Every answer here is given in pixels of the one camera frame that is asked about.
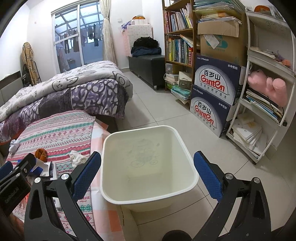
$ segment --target trash can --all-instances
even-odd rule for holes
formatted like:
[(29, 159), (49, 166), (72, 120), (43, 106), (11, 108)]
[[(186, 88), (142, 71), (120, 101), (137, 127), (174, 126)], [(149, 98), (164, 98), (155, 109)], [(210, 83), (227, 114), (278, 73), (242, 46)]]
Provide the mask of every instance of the trash can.
[(198, 181), (179, 133), (155, 126), (109, 135), (103, 145), (101, 192), (110, 203), (135, 212), (170, 206)]

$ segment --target tile floor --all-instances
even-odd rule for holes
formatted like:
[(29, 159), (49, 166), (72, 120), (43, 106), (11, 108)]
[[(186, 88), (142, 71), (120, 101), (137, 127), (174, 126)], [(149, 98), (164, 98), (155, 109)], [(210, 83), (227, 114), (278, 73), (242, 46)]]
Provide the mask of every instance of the tile floor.
[[(291, 140), (296, 136), (296, 121), (292, 122), (272, 159), (265, 157), (254, 166), (238, 146), (224, 137), (218, 138), (169, 91), (154, 91), (131, 72), (125, 76), (133, 83), (134, 95), (126, 105), (126, 118), (118, 120), (119, 130), (157, 125), (174, 127), (192, 156), (201, 150), (210, 162), (238, 179), (259, 177), (268, 200), (272, 230), (285, 224), (296, 206), (296, 162), (293, 158), (296, 150), (291, 148)], [(161, 241), (164, 234), (173, 229), (184, 230), (194, 237), (216, 204), (200, 178), (193, 190), (178, 196), (170, 207), (132, 214), (142, 241)], [(238, 206), (237, 199), (222, 234), (230, 230)]]

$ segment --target wooden bookshelf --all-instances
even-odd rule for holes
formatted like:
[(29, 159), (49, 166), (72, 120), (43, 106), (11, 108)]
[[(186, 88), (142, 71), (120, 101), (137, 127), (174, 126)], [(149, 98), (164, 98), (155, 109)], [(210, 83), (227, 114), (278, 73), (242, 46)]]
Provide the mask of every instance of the wooden bookshelf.
[(167, 46), (166, 46), (166, 36), (167, 35), (187, 35), (187, 36), (191, 36), (193, 37), (193, 54), (192, 54), (192, 65), (187, 65), (184, 63), (179, 63), (179, 62), (175, 62), (175, 61), (170, 61), (170, 60), (165, 60), (166, 63), (174, 63), (174, 64), (179, 64), (184, 66), (184, 71), (185, 72), (189, 72), (191, 73), (192, 76), (192, 83), (194, 83), (194, 75), (195, 75), (195, 71), (194, 71), (194, 66), (195, 66), (195, 59), (196, 59), (196, 54), (197, 54), (197, 49), (200, 49), (200, 47), (197, 47), (197, 41), (196, 41), (196, 36), (197, 36), (197, 24), (196, 24), (196, 15), (193, 13), (193, 28), (187, 28), (187, 29), (182, 29), (179, 31), (174, 31), (174, 32), (169, 32), (166, 33), (166, 29), (165, 29), (165, 11), (180, 11), (180, 8), (185, 8), (185, 6), (190, 3), (192, 10), (194, 10), (193, 5), (195, 4), (194, 0), (180, 0), (176, 3), (171, 4), (168, 7), (165, 7), (165, 0), (162, 0), (163, 3), (163, 23), (164, 23), (164, 39), (165, 39), (165, 56), (167, 56)]

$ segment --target black round object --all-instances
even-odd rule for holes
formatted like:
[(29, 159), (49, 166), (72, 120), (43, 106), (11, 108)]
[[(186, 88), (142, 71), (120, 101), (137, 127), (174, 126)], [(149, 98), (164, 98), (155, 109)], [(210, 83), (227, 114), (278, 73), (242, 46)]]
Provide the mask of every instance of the black round object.
[(190, 235), (182, 230), (172, 230), (167, 232), (162, 241), (191, 241)]

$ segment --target blue and white box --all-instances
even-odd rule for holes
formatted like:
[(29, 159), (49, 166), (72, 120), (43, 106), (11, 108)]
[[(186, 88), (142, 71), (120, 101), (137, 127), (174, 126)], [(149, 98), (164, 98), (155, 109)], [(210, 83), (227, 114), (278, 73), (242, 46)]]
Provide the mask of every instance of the blue and white box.
[(227, 132), (236, 108), (193, 85), (190, 111), (218, 137)]
[(246, 67), (197, 55), (194, 84), (233, 105), (242, 92), (245, 73)]

